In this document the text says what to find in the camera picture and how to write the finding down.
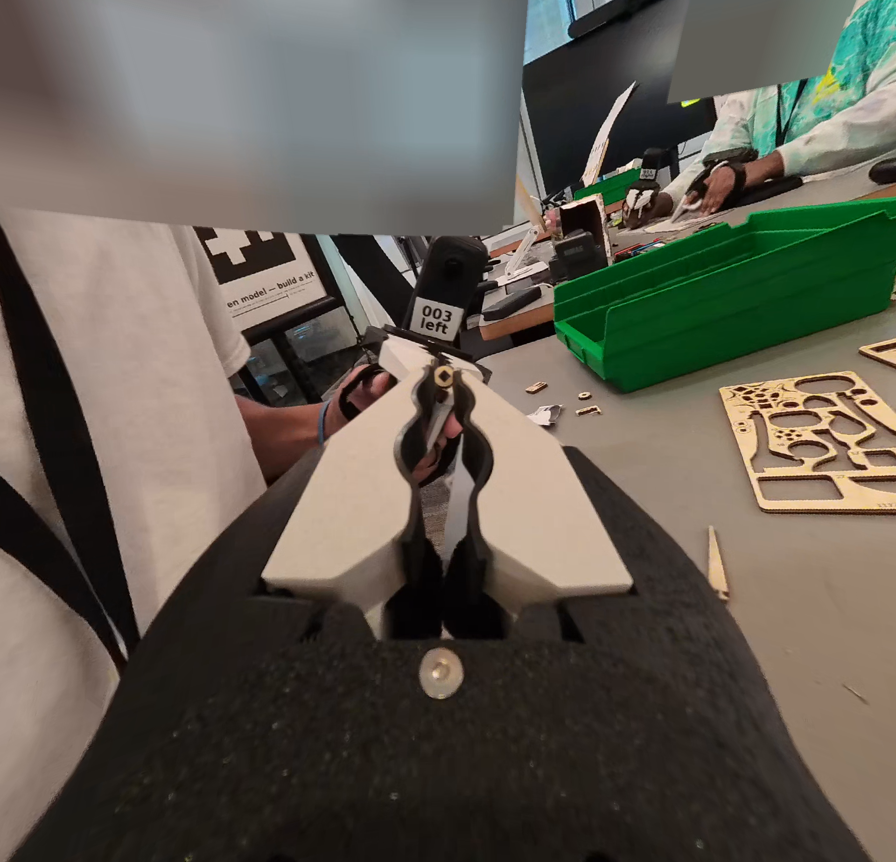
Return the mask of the person's left hand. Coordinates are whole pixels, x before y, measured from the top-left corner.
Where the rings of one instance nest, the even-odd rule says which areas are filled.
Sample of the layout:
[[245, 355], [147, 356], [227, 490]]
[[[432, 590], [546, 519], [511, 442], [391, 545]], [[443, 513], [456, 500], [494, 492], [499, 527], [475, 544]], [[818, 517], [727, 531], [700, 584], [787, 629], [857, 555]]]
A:
[[[378, 364], [360, 365], [350, 371], [330, 397], [327, 440], [353, 420], [358, 413], [382, 398], [395, 384], [395, 379]], [[454, 412], [448, 420], [445, 433], [449, 440], [442, 452], [428, 458], [424, 455], [413, 470], [414, 478], [420, 487], [425, 487], [443, 476], [454, 461], [462, 434], [462, 427]]]

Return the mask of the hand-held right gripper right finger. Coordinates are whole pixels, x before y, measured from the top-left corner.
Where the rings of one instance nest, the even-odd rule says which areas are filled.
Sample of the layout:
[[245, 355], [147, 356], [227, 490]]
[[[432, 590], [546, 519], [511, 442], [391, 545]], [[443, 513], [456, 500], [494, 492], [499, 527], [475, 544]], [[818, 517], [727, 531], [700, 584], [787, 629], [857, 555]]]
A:
[[535, 425], [461, 371], [454, 414], [449, 625], [508, 625], [532, 605], [633, 587], [554, 426]]

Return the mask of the white paper card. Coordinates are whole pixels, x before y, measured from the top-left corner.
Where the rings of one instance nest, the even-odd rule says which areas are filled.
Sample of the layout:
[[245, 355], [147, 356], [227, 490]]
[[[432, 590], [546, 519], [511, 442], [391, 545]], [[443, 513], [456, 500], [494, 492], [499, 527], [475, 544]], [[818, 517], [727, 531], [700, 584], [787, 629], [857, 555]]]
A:
[[611, 109], [600, 126], [595, 140], [588, 154], [584, 172], [581, 175], [581, 183], [587, 187], [595, 184], [601, 172], [601, 168], [606, 158], [609, 148], [611, 132], [616, 123], [617, 118], [622, 114], [626, 104], [631, 98], [633, 92], [637, 89], [639, 83], [632, 82], [614, 101]]

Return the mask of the person's left forearm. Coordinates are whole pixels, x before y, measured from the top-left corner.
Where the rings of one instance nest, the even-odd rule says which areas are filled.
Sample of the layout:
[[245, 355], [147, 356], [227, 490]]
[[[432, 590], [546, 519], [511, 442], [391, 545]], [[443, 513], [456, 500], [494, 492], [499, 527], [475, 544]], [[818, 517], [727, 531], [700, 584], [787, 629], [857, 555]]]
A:
[[265, 482], [272, 485], [302, 457], [318, 448], [316, 425], [321, 403], [274, 408], [235, 395]]

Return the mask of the wooden wedge piece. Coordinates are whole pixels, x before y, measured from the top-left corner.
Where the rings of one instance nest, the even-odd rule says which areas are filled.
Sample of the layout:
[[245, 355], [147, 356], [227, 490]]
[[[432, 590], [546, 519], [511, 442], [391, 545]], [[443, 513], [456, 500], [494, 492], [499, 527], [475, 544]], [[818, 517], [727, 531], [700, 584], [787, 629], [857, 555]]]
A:
[[728, 579], [722, 560], [718, 535], [713, 526], [708, 527], [707, 580], [715, 595], [727, 604], [730, 599]]

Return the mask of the large wooden cutout sheet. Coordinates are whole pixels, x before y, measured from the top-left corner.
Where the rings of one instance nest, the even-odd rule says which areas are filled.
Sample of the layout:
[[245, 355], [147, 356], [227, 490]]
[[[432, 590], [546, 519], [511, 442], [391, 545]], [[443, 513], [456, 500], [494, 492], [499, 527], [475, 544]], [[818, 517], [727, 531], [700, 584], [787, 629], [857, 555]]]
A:
[[762, 511], [894, 514], [894, 410], [859, 375], [741, 382], [719, 394]]

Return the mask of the open wooden box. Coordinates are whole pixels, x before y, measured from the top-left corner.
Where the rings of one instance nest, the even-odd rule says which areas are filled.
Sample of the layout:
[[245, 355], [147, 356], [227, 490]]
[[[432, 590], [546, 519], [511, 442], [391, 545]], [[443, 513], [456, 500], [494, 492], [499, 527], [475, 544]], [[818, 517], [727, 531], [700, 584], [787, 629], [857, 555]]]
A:
[[607, 233], [606, 212], [601, 195], [589, 196], [563, 206], [560, 209], [560, 222], [561, 238], [576, 229], [591, 232], [604, 247], [609, 265], [611, 264], [612, 256]]

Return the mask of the black flat pad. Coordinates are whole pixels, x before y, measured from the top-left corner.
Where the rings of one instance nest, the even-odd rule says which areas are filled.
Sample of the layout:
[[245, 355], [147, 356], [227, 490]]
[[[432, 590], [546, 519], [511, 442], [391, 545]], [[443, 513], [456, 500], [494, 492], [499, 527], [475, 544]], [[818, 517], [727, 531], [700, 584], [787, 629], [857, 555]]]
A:
[[505, 293], [494, 304], [482, 309], [481, 321], [493, 323], [506, 320], [521, 312], [549, 307], [554, 302], [554, 288], [537, 284]]

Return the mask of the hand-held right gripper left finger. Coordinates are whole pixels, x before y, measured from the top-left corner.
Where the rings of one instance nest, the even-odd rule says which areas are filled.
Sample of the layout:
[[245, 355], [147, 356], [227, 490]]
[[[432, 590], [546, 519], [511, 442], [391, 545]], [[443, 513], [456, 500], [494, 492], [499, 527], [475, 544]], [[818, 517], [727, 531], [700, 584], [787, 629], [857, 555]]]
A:
[[268, 588], [358, 608], [378, 636], [438, 633], [438, 565], [412, 472], [427, 449], [419, 398], [432, 366], [409, 368], [326, 443], [263, 568]]

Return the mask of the framed tag poster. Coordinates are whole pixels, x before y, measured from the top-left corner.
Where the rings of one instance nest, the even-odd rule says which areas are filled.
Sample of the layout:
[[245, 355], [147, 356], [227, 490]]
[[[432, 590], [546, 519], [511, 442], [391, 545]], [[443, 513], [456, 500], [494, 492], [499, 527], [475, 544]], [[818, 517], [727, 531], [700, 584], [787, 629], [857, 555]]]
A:
[[241, 332], [344, 297], [318, 239], [310, 234], [196, 227], [220, 286], [225, 308]]

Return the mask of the black desktop device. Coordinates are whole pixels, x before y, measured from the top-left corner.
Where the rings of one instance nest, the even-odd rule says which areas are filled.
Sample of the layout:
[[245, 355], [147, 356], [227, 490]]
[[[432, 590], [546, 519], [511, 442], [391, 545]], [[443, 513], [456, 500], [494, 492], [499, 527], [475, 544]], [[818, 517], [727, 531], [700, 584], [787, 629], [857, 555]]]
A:
[[554, 241], [553, 254], [548, 262], [554, 285], [596, 273], [608, 266], [604, 247], [591, 232], [582, 229]]

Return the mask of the black padded rest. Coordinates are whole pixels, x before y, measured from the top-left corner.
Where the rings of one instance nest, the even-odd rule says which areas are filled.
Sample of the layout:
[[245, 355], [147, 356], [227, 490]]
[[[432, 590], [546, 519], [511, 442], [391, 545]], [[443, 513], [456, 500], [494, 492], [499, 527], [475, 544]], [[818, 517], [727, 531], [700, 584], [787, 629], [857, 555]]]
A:
[[784, 176], [764, 181], [752, 187], [734, 189], [726, 198], [723, 210], [730, 210], [764, 202], [776, 196], [794, 191], [802, 186], [804, 180], [798, 175]]

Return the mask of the green plastic bin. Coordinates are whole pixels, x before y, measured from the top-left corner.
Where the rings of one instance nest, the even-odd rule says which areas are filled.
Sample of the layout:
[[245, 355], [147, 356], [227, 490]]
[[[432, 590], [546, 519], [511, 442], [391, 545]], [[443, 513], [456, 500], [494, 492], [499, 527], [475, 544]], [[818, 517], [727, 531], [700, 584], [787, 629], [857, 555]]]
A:
[[879, 314], [895, 271], [893, 197], [760, 211], [554, 291], [554, 330], [634, 392]]

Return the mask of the person's white shirt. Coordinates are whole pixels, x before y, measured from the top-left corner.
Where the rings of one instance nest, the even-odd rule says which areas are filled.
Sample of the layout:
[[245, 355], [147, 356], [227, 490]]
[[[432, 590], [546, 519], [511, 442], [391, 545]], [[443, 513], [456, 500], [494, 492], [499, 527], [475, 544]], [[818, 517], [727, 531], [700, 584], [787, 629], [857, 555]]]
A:
[[[144, 632], [265, 490], [230, 376], [248, 347], [188, 227], [3, 209], [2, 229], [72, 376]], [[118, 686], [90, 628], [1, 564], [1, 847], [62, 788]]]

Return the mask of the black monitor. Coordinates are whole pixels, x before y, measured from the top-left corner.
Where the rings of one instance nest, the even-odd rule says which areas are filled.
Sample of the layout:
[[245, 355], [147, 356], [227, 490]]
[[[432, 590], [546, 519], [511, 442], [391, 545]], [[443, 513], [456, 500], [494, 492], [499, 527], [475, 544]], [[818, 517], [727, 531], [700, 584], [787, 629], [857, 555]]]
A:
[[688, 2], [656, 0], [524, 65], [521, 88], [546, 196], [581, 181], [599, 128], [631, 84], [600, 174], [714, 126], [712, 98], [667, 101]]

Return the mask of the wooden stick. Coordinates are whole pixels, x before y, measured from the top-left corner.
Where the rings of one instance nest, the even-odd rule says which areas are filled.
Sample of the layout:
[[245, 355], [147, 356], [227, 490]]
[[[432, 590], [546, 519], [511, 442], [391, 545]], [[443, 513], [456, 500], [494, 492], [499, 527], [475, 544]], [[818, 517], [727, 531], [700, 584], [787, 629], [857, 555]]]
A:
[[516, 174], [514, 182], [514, 204], [525, 214], [532, 229], [539, 234], [549, 234], [540, 201], [529, 193], [519, 173]]

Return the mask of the grey desk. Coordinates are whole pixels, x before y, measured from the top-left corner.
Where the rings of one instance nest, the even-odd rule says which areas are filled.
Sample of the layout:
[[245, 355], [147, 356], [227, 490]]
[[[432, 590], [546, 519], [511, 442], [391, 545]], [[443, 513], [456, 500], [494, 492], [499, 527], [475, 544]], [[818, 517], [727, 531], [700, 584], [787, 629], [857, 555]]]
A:
[[[701, 570], [718, 534], [729, 610], [790, 735], [874, 860], [895, 848], [893, 515], [758, 509], [719, 388], [854, 371], [894, 406], [894, 370], [858, 348], [894, 338], [894, 307], [631, 394], [555, 338], [487, 357], [492, 388], [523, 413], [561, 403], [555, 430], [644, 509]], [[548, 383], [543, 392], [527, 386]], [[576, 417], [598, 405], [602, 414]]]

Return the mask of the black webcam bar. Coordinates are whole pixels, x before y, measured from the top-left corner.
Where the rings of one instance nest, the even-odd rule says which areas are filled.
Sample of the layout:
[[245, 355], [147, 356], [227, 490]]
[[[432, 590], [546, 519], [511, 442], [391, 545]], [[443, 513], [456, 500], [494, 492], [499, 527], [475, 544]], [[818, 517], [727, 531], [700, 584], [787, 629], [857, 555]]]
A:
[[625, 19], [632, 18], [646, 6], [657, 0], [611, 0], [588, 14], [575, 19], [567, 29], [570, 40], [582, 38], [589, 33]]

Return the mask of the white phone stand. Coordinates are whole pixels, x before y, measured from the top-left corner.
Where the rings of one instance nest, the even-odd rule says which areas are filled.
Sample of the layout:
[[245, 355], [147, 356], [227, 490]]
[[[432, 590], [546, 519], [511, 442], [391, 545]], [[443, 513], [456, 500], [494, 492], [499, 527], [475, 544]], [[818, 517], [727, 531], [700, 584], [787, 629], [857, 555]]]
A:
[[544, 235], [538, 228], [531, 228], [521, 243], [511, 253], [504, 256], [500, 265], [494, 270], [497, 283], [505, 285], [541, 270], [545, 263], [532, 252], [532, 246], [546, 237], [547, 235]]

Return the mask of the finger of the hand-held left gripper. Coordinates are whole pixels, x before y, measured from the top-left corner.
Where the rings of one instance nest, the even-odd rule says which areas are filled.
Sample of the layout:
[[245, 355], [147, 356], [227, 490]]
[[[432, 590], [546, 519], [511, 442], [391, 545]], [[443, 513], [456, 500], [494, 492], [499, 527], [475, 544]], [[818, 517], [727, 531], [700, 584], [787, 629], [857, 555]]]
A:
[[448, 442], [445, 430], [454, 409], [454, 389], [438, 388], [425, 430], [425, 457], [441, 453]]
[[397, 383], [419, 375], [434, 363], [434, 355], [417, 341], [387, 334], [380, 346], [380, 368]]

